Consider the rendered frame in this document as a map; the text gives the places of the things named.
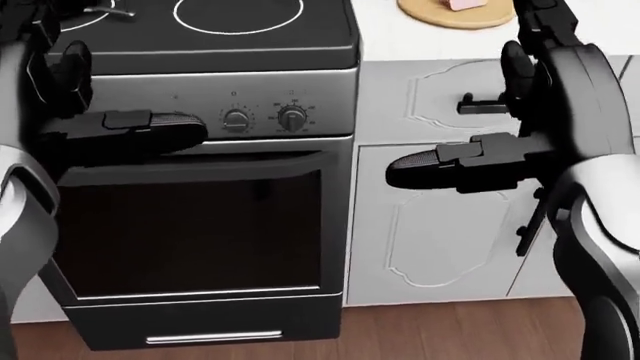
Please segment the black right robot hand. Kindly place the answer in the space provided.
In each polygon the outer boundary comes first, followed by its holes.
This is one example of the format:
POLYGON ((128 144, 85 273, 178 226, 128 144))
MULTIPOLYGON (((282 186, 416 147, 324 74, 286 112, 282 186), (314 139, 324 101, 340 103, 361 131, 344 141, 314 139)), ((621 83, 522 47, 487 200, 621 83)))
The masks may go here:
POLYGON ((516 41, 501 50, 506 110, 519 120, 517 134, 507 132, 471 137, 466 143, 392 161, 385 180, 394 188, 431 190, 454 188, 461 194, 516 188, 524 179, 550 178, 558 168, 559 146, 548 122, 560 113, 557 73, 550 52, 580 43, 578 20, 565 0, 513 0, 518 17, 516 41))

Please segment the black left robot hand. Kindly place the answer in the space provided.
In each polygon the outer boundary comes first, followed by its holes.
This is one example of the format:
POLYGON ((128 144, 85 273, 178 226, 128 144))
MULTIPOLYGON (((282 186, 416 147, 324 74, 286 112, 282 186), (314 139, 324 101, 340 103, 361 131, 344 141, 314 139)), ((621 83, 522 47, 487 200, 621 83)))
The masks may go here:
POLYGON ((88 0, 0 0, 0 145, 66 169, 128 164, 203 143, 208 132, 196 116, 89 112, 92 54, 83 41, 46 62, 62 20, 88 7, 88 0))

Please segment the round tan wooden plate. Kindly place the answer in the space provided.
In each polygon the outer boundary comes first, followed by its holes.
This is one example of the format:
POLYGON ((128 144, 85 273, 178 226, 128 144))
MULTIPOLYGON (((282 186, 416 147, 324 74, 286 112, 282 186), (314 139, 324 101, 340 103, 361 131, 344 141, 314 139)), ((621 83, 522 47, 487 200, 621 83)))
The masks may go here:
POLYGON ((515 17, 512 0, 489 0, 483 7, 466 11, 452 11, 446 0, 396 0, 396 5, 415 20, 448 29, 488 29, 515 17))

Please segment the pink pork loin piece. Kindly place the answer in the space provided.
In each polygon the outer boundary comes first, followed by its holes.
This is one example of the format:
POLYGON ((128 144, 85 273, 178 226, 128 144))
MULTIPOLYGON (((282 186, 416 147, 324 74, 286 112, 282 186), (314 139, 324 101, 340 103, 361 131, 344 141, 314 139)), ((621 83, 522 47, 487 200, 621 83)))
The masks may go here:
POLYGON ((452 11, 466 11, 483 7, 489 0, 446 0, 446 2, 452 11))

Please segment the white cabinet door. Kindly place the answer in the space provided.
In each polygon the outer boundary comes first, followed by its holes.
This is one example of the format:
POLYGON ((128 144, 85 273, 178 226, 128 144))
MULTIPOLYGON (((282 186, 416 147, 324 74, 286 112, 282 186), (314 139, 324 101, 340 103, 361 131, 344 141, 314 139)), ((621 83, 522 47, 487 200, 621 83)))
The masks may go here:
POLYGON ((391 161, 422 146, 358 150, 350 306, 501 299, 522 266, 516 230, 528 223, 539 183, 480 194, 407 191, 385 181, 391 161))

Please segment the white kitchen cabinet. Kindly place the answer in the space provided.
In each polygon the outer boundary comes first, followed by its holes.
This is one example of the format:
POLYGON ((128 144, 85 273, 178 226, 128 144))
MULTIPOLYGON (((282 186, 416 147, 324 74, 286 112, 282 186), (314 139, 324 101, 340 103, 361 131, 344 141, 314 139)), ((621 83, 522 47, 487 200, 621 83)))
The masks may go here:
POLYGON ((495 60, 365 62, 360 73, 354 214, 346 302, 351 306, 568 296, 542 227, 518 256, 517 230, 539 184, 482 194, 406 191, 385 182, 397 158, 476 134, 515 132, 506 114, 461 115, 466 94, 504 89, 495 60))

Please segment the white cabinet drawer front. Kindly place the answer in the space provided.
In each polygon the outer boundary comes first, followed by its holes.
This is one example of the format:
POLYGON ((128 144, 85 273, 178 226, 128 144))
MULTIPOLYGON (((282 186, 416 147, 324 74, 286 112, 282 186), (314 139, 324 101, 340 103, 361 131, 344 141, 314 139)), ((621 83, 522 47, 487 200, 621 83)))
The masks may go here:
POLYGON ((504 91, 497 60, 364 62, 360 72, 356 143, 365 146, 466 141, 510 132, 507 114, 461 115, 463 95, 495 100, 504 91))

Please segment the small grey stove knob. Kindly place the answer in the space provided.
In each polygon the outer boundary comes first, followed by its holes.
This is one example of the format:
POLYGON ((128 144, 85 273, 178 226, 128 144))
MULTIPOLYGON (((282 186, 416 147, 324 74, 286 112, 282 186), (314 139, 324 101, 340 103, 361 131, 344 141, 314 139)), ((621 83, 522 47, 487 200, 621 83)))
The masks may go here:
POLYGON ((223 128, 230 132, 243 132, 249 128, 249 117, 242 110, 229 110, 223 116, 223 128))

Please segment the black glass oven door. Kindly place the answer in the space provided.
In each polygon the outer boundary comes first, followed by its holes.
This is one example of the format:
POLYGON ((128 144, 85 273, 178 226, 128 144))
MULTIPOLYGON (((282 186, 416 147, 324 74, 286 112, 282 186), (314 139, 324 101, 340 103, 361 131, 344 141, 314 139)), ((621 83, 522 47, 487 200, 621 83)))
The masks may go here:
POLYGON ((60 183, 53 273, 81 302, 337 293, 340 162, 302 151, 76 168, 60 183))

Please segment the black steel kitchen stove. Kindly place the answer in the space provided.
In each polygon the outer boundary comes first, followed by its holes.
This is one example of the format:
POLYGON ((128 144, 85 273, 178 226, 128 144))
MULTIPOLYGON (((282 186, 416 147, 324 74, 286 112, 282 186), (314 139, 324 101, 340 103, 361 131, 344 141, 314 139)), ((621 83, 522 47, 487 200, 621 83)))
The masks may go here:
MULTIPOLYGON (((341 158, 347 197, 342 248, 344 278, 349 187, 360 65, 360 35, 350 0, 88 0, 62 22, 61 41, 84 41, 93 55, 89 112, 149 110, 198 117, 208 135, 191 149, 132 166, 186 155, 328 151, 341 158), (296 132, 278 122, 288 105, 305 110, 296 132), (229 110, 249 128, 223 128, 229 110)), ((168 297, 139 302, 81 302, 53 273, 41 278, 61 308, 244 297, 168 297)))

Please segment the large grey stove knob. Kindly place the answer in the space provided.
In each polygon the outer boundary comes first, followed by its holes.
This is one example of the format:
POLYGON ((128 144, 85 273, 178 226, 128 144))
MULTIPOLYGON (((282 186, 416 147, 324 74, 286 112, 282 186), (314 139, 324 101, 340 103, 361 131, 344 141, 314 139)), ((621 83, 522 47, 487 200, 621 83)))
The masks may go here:
POLYGON ((283 107, 278 113, 278 122, 289 132, 299 131, 305 125, 307 115, 305 110, 295 105, 283 107))

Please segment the black stove bottom drawer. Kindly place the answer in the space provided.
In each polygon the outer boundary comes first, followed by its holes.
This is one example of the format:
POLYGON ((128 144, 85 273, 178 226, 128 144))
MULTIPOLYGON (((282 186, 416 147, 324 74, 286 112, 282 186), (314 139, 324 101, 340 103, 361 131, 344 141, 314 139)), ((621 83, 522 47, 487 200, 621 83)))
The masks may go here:
POLYGON ((63 309, 85 344, 96 351, 134 350, 338 338, 342 296, 280 296, 76 306, 63 309), (192 344, 145 343, 147 337, 281 330, 273 339, 192 344))

